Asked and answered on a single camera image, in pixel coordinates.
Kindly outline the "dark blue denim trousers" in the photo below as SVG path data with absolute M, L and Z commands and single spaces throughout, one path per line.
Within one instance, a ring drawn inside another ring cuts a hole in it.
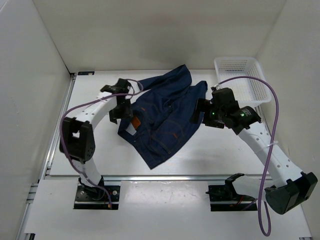
M 140 83 L 144 93 L 131 105 L 133 118 L 122 119 L 117 134 L 154 169 L 176 154 L 200 127 L 200 121 L 190 119 L 208 85 L 206 81 L 192 85 L 186 65 Z

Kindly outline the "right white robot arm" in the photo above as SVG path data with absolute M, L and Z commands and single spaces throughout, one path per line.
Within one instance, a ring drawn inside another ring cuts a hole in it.
M 313 172 L 304 173 L 271 141 L 260 116 L 250 106 L 240 107 L 230 88 L 212 90 L 212 99 L 196 101 L 191 123 L 202 121 L 207 127 L 227 127 L 243 140 L 267 167 L 272 185 L 261 183 L 243 173 L 228 177 L 216 196 L 237 200 L 240 196 L 258 198 L 267 202 L 273 211 L 283 215 L 308 200 L 318 183 Z

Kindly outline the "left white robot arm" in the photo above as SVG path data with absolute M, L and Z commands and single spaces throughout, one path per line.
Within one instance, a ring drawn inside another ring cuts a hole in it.
M 136 93 L 129 79 L 118 79 L 114 85 L 101 88 L 97 98 L 75 106 L 64 114 L 59 124 L 60 152 L 64 153 L 72 168 L 80 175 L 80 184 L 93 200 L 105 194 L 103 177 L 94 162 L 96 149 L 94 130 L 108 115 L 110 122 L 133 116 L 129 96 Z

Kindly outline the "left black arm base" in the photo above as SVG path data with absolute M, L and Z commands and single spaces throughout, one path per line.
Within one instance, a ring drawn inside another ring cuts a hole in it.
M 78 183 L 73 208 L 75 210 L 118 210 L 121 186 L 105 184 L 104 189 L 110 197 L 100 188 Z

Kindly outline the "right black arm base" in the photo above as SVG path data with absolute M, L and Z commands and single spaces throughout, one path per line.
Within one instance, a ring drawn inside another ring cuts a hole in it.
M 245 194 L 238 194 L 233 183 L 245 176 L 243 173 L 236 173 L 228 177 L 224 184 L 211 184 L 205 192 L 209 195 L 211 212 L 241 212 L 257 211 L 256 199 Z

